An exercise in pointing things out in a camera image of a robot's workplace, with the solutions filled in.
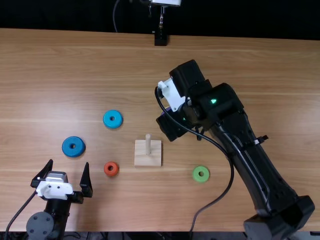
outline wood grain surface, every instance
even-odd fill
[[[90,164],[93,198],[71,206],[67,231],[188,231],[195,212],[226,187],[230,168],[214,146],[190,134],[169,142],[156,118],[154,97],[169,71],[195,59],[212,85],[230,84],[245,106],[263,148],[299,195],[316,210],[303,230],[320,230],[320,41],[171,36],[155,47],[152,35],[0,29],[0,230],[31,195],[31,179],[49,159],[79,190]],[[107,110],[123,125],[107,129]],[[162,167],[134,167],[135,140],[162,140]],[[79,158],[61,150],[69,136],[86,144]],[[114,161],[115,178],[104,173]],[[204,165],[210,179],[195,182]],[[36,197],[12,225],[24,231],[43,211]],[[230,192],[203,212],[195,231],[242,231],[255,214],[236,174]]]

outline blue stacking ring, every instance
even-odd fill
[[[122,115],[117,110],[109,110],[103,116],[103,123],[107,128],[117,129],[124,121]]]
[[[70,136],[62,143],[62,152],[70,158],[79,157],[86,150],[86,145],[80,137]]]

